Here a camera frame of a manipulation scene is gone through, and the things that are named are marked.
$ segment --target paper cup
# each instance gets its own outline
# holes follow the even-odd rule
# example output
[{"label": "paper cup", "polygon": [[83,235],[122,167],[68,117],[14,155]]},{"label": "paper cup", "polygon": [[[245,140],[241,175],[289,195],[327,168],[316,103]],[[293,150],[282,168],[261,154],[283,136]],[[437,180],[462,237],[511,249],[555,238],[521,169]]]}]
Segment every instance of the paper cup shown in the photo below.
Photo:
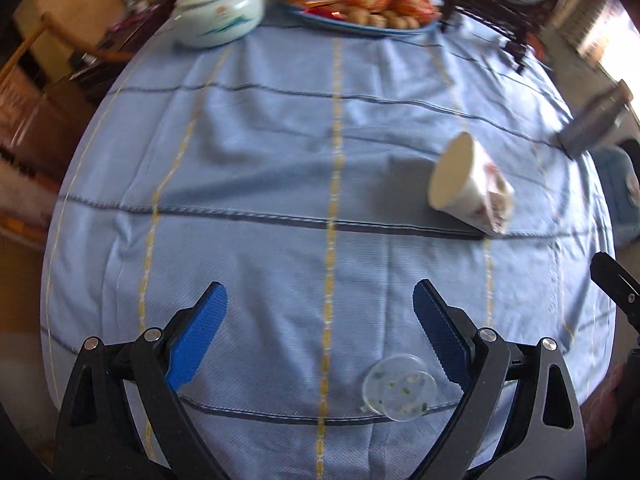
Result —
[{"label": "paper cup", "polygon": [[513,187],[481,144],[462,132],[431,174],[429,205],[487,234],[504,234],[513,214]]}]

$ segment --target table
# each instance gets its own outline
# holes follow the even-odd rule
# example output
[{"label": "table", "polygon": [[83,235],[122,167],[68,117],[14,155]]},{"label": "table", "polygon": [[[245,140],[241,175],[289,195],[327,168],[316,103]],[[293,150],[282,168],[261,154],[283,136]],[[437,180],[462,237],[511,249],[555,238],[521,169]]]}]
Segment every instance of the table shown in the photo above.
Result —
[{"label": "table", "polygon": [[[102,102],[58,200],[42,282],[53,399],[86,337],[132,340],[217,280],[228,314],[179,393],[232,478],[403,479],[460,397],[413,313],[429,278],[477,326],[556,339],[585,400],[613,338],[614,307],[589,277],[593,253],[613,254],[609,215],[590,156],[556,147],[570,113],[542,66],[528,53],[517,75],[499,41],[468,18],[372,40],[271,9],[245,38],[192,51],[163,26]],[[515,189],[503,238],[427,206],[461,130]],[[406,423],[361,410],[367,369],[400,352],[438,382],[431,411]]]}]

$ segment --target white ceramic bowl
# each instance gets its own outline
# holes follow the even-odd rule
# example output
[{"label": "white ceramic bowl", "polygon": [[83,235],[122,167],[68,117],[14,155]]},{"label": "white ceramic bowl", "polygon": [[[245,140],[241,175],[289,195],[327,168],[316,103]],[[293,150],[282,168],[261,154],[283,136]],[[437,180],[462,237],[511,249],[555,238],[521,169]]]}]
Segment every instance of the white ceramic bowl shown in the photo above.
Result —
[{"label": "white ceramic bowl", "polygon": [[195,48],[217,46],[251,32],[264,16],[264,0],[178,0],[174,34]]}]

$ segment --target blue plate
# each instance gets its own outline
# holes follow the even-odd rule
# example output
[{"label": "blue plate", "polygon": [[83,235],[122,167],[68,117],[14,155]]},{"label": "blue plate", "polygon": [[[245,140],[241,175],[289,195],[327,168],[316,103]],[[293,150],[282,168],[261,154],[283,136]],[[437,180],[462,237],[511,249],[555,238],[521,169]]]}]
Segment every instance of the blue plate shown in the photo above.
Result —
[{"label": "blue plate", "polygon": [[[440,0],[431,0],[434,4],[441,4]],[[424,34],[434,30],[438,26],[440,20],[433,20],[429,25],[425,25],[421,28],[411,28],[407,30],[401,30],[398,28],[379,28],[369,27],[369,25],[356,25],[355,23],[339,22],[337,20],[331,20],[330,18],[323,18],[322,16],[316,16],[314,14],[307,14],[297,7],[285,4],[287,10],[302,20],[308,23],[311,27],[327,28],[328,30],[335,30],[337,32],[346,32],[350,34],[357,34],[359,36],[369,36],[374,38],[380,38],[383,36],[414,36],[415,34]]]}]

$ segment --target wooden chair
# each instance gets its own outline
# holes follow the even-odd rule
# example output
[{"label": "wooden chair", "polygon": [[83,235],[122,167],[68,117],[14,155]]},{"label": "wooden chair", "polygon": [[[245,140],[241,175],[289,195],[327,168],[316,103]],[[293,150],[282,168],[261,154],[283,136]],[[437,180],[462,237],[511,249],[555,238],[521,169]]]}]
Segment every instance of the wooden chair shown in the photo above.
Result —
[{"label": "wooden chair", "polygon": [[42,15],[42,20],[38,28],[30,35],[26,40],[24,40],[18,50],[14,52],[14,54],[9,58],[9,60],[4,64],[4,66],[0,69],[0,86],[2,86],[2,82],[9,75],[9,72],[18,64],[20,58],[24,55],[27,50],[30,49],[31,45],[42,35],[43,32],[48,31],[53,34],[56,38],[58,38],[63,43],[68,44],[71,48],[75,50],[81,50],[91,56],[96,57],[97,59],[103,60],[109,63],[127,63],[131,61],[133,58],[133,54],[129,52],[114,52],[111,50],[101,50],[91,43],[78,38],[75,34],[66,30],[65,27],[60,25],[60,23],[53,17],[50,12],[45,12]]},{"label": "wooden chair", "polygon": [[133,57],[96,48],[45,13],[36,31],[0,69],[0,187],[13,197],[0,206],[0,233],[37,248],[44,246],[52,213],[48,208],[95,111],[78,89],[76,95],[66,92],[67,101],[61,103],[53,88],[41,92],[21,70],[18,61],[44,32],[108,63],[122,66]]}]

